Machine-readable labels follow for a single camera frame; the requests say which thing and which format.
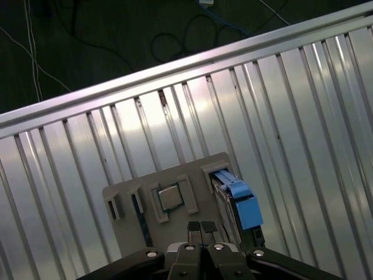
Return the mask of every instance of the screw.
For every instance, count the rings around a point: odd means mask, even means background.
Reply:
[[[219,250],[220,251],[220,250],[224,249],[224,246],[221,245],[221,244],[215,244],[214,248],[215,248],[215,250]]]
[[[157,255],[157,252],[154,252],[154,251],[151,251],[151,252],[147,252],[146,255],[149,257],[149,258],[153,258]]]
[[[264,252],[262,250],[255,250],[254,255],[256,255],[257,257],[263,257]]]

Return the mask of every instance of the black rubber pad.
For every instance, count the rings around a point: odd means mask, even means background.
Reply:
[[[206,233],[210,232],[217,232],[217,228],[214,222],[212,221],[205,221],[201,222],[202,228]]]
[[[188,223],[188,231],[197,232],[200,231],[200,224],[198,221],[193,220]]]

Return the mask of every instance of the black cable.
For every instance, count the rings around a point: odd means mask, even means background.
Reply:
[[[285,6],[286,4],[288,3],[288,0],[284,0],[284,2],[282,3],[282,5],[278,8],[278,10],[273,13],[273,15],[271,17],[269,17],[268,19],[266,19],[260,26],[258,26],[252,33],[251,35],[254,35],[256,32],[258,32],[261,28],[263,28],[267,23],[269,23]],[[189,31],[189,28],[190,26],[192,25],[193,21],[197,18],[205,18],[205,19],[208,19],[212,25],[214,26],[214,29],[215,29],[215,34],[214,34],[214,42],[213,42],[213,48],[216,48],[219,46],[219,36],[221,34],[221,32],[225,29],[233,29],[235,30],[237,33],[240,34],[241,36],[241,39],[244,39],[244,38],[247,38],[247,35],[246,33],[244,33],[243,31],[241,31],[241,29],[237,29],[235,27],[232,27],[230,25],[222,25],[221,27],[217,28],[216,24],[215,24],[215,21],[206,16],[206,15],[196,15],[194,17],[192,17],[188,23],[186,24],[185,26],[185,29],[184,29],[184,32],[183,32],[183,35],[182,35],[182,39],[180,40],[176,35],[172,34],[172,33],[159,33],[157,35],[155,35],[153,37],[153,39],[151,40],[150,42],[150,52],[153,56],[153,58],[160,62],[160,63],[166,63],[166,62],[169,62],[169,61],[173,61],[173,60],[177,60],[179,58],[182,58],[182,57],[186,57],[186,56],[189,56],[189,55],[192,55],[192,54],[196,54],[196,53],[200,53],[201,51],[206,51],[206,50],[189,50],[187,47],[186,47],[186,40],[187,40],[187,35],[188,35],[188,31]],[[160,37],[169,37],[171,38],[172,40],[174,40],[180,47],[180,51],[173,54],[171,56],[171,58],[169,60],[162,60],[160,59],[156,53],[155,53],[155,50],[154,50],[154,44],[155,42],[160,38]]]
[[[66,6],[66,5],[64,4],[63,0],[58,0],[58,2],[59,2],[59,5],[60,5],[61,7],[63,7],[64,9],[72,9],[72,8],[73,8],[73,6]]]
[[[172,61],[172,60],[177,60],[179,58],[182,58],[182,57],[186,57],[186,56],[189,56],[189,55],[192,55],[192,54],[196,54],[196,53],[199,53],[201,51],[204,51],[204,50],[189,50],[187,47],[186,47],[186,42],[187,42],[187,35],[188,35],[188,31],[189,31],[189,28],[192,26],[192,23],[194,22],[194,20],[198,19],[198,18],[203,18],[203,19],[207,19],[213,26],[214,28],[214,35],[216,36],[217,34],[217,27],[216,27],[216,24],[215,22],[208,16],[206,15],[196,15],[194,17],[192,17],[188,23],[186,24],[185,26],[185,29],[184,29],[184,32],[183,32],[183,35],[182,35],[182,39],[180,40],[176,35],[172,34],[172,33],[167,33],[167,32],[162,32],[162,33],[159,33],[157,35],[155,35],[153,37],[153,39],[151,40],[150,42],[150,52],[152,54],[152,57],[160,62],[160,63],[166,63],[166,62],[169,62],[169,61]],[[180,50],[179,52],[173,54],[171,56],[171,58],[169,60],[162,60],[160,59],[155,51],[154,51],[154,44],[155,42],[160,38],[160,37],[169,37],[171,38],[173,41],[175,41],[179,47],[180,47]]]
[[[263,28],[267,23],[269,23],[277,14],[286,6],[286,4],[289,2],[289,0],[285,0],[282,5],[277,9],[275,13],[273,13],[272,16],[270,16],[265,22],[263,22],[260,26],[258,26],[251,35],[254,35],[256,32],[258,32],[261,28]]]
[[[128,68],[131,70],[131,72],[133,72],[134,70],[133,70],[133,67],[132,67],[132,65],[120,54],[120,53],[118,53],[118,52],[116,52],[116,51],[114,51],[114,50],[112,50],[112,49],[110,49],[110,48],[108,48],[108,47],[105,47],[105,46],[103,46],[103,45],[96,45],[96,44],[92,44],[92,43],[90,43],[90,42],[87,42],[87,41],[84,41],[84,40],[82,40],[81,38],[78,38],[76,35],[73,35],[73,34],[71,34],[71,32],[69,32],[69,30],[68,30],[68,28],[66,27],[66,25],[65,25],[65,23],[64,23],[64,21],[62,20],[62,16],[61,16],[61,14],[60,14],[60,12],[59,12],[59,9],[58,9],[58,5],[57,5],[57,2],[56,2],[56,0],[53,0],[52,1],[52,3],[53,3],[53,5],[54,5],[54,9],[55,9],[55,11],[56,11],[56,14],[57,14],[57,18],[58,18],[58,20],[60,21],[60,23],[61,23],[61,25],[62,25],[62,27],[65,29],[65,31],[71,36],[71,37],[73,37],[76,41],[78,41],[78,42],[80,42],[80,43],[82,43],[82,44],[84,44],[84,45],[87,45],[87,46],[90,46],[90,47],[93,47],[93,48],[100,48],[100,49],[102,49],[102,50],[106,50],[106,51],[108,51],[109,53],[112,53],[112,54],[114,54],[114,55],[116,55],[118,58],[120,58],[127,66],[128,66]]]

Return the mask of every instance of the blue plastic tab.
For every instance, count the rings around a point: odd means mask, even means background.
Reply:
[[[237,207],[242,229],[250,229],[263,224],[263,217],[256,196],[247,183],[238,179],[226,170],[215,172],[214,175],[223,183],[222,190],[230,189]]]

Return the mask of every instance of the ribbed metal surface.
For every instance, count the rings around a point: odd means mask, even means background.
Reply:
[[[113,101],[119,91],[31,118],[19,133],[11,131],[21,124],[2,128],[0,279],[75,279],[120,258],[103,187],[219,152],[254,189],[269,248],[372,279],[367,23],[194,68],[125,100]],[[299,48],[310,36],[316,43]]]

